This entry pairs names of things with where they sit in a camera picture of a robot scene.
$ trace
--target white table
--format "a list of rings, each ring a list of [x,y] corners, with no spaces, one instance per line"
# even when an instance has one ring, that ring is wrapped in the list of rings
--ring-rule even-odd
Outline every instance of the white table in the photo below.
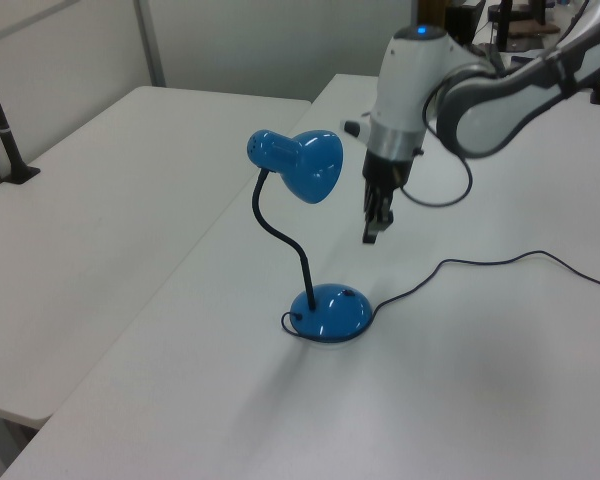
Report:
[[[139,88],[0,185],[0,416],[56,411],[308,106]]]
[[[374,78],[336,76],[293,132],[337,129],[374,98]],[[554,130],[557,119],[571,121]],[[317,283],[378,304],[445,257],[535,248],[600,278],[600,107],[586,95],[472,162],[461,204],[397,197],[373,247],[361,244],[364,147],[342,139],[342,176],[322,204],[276,176],[263,192],[265,217],[306,248]],[[429,137],[425,151],[410,190],[431,201],[462,191],[457,160]],[[307,343],[278,324],[302,279],[294,252],[254,220],[253,186],[4,480],[600,480],[600,287],[543,259],[453,266],[358,339]]]

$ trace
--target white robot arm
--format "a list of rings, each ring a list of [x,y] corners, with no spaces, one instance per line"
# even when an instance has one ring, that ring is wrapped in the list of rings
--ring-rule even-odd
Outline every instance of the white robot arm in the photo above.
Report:
[[[555,48],[503,78],[442,29],[400,30],[387,47],[368,131],[345,124],[345,131],[367,145],[363,241],[375,243],[393,222],[393,192],[407,183],[413,159],[423,153],[423,109],[434,94],[432,114],[442,144],[460,158],[481,158],[504,148],[535,117],[598,78],[600,0],[590,2]]]

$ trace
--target equipment in background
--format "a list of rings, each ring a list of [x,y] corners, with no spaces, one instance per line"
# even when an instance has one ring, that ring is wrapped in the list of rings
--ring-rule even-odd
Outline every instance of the equipment in background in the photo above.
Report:
[[[469,45],[473,41],[485,3],[486,0],[464,0],[460,5],[447,6],[444,29],[460,45]]]
[[[544,48],[541,36],[559,33],[560,29],[546,22],[546,0],[529,0],[518,10],[511,0],[502,0],[498,11],[496,45],[501,52],[527,52]]]
[[[39,168],[30,167],[22,160],[2,105],[0,105],[0,139],[11,162],[11,174],[1,178],[1,181],[21,185],[40,173]]]

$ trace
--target black flexible neck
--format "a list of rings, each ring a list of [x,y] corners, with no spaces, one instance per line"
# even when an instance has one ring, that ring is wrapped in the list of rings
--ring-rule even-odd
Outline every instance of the black flexible neck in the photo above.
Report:
[[[20,156],[20,151],[11,133],[2,105],[0,104],[0,139],[11,162],[11,175],[4,180],[10,183],[22,184],[40,172],[39,169],[29,167]]]
[[[258,175],[258,182],[256,183],[256,188],[253,190],[253,197],[251,198],[251,207],[253,208],[253,214],[262,228],[264,228],[269,234],[273,235],[278,240],[281,240],[287,245],[289,245],[298,253],[298,256],[300,256],[300,265],[302,265],[302,277],[304,278],[304,288],[307,292],[309,309],[311,311],[314,311],[316,309],[316,299],[313,295],[313,284],[311,283],[311,272],[309,271],[309,260],[307,259],[306,253],[304,253],[304,250],[298,244],[298,242],[296,242],[292,238],[287,237],[284,233],[279,232],[271,225],[269,225],[262,216],[262,212],[260,211],[260,193],[262,192],[262,186],[264,185],[264,181],[267,179],[268,175],[269,170],[266,170],[264,168],[260,170],[260,175]]]

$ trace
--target black cable clip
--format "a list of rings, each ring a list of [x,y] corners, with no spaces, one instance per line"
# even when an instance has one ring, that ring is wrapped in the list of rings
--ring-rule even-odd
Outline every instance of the black cable clip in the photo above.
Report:
[[[580,90],[573,72],[567,71],[562,62],[562,50],[554,50],[544,58],[544,63],[556,80],[562,92],[562,98],[567,99],[574,96]]]

